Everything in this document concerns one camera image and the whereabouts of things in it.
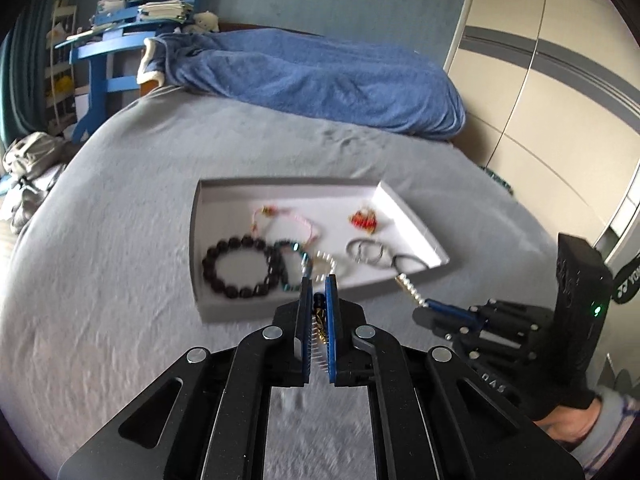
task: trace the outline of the silver bolt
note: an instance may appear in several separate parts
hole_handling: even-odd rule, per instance
[[[446,363],[451,361],[451,350],[444,348],[444,346],[438,346],[431,352],[431,357],[439,363]]]
[[[282,337],[282,329],[275,325],[268,326],[262,331],[262,337],[265,339],[278,339]]]
[[[192,348],[187,352],[187,361],[191,364],[201,363],[207,358],[207,351],[204,348]]]
[[[360,325],[356,329],[356,336],[358,336],[360,339],[369,339],[375,335],[375,329],[369,325]]]

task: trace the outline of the bed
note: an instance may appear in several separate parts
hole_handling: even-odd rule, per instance
[[[203,325],[188,265],[198,179],[265,175],[384,179],[451,258],[423,294],[554,304],[554,241],[449,143],[157,89],[87,142],[15,248],[0,410],[47,476],[187,349],[229,348],[268,321]],[[443,343],[399,289],[361,303],[404,345]],[[315,366],[304,389],[274,389],[265,478],[374,476],[365,390]]]

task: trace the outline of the curtain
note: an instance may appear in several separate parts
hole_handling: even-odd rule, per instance
[[[31,0],[0,46],[2,153],[16,139],[47,130],[44,70],[54,0]]]

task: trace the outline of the stuffed toy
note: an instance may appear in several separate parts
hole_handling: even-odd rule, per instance
[[[202,34],[203,32],[219,32],[218,17],[213,12],[199,12],[193,15],[193,24],[182,28],[183,32]]]

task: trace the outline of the blue blanket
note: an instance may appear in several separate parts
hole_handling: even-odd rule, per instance
[[[444,70],[389,45],[265,28],[156,38],[143,73],[281,112],[448,139],[465,123]]]

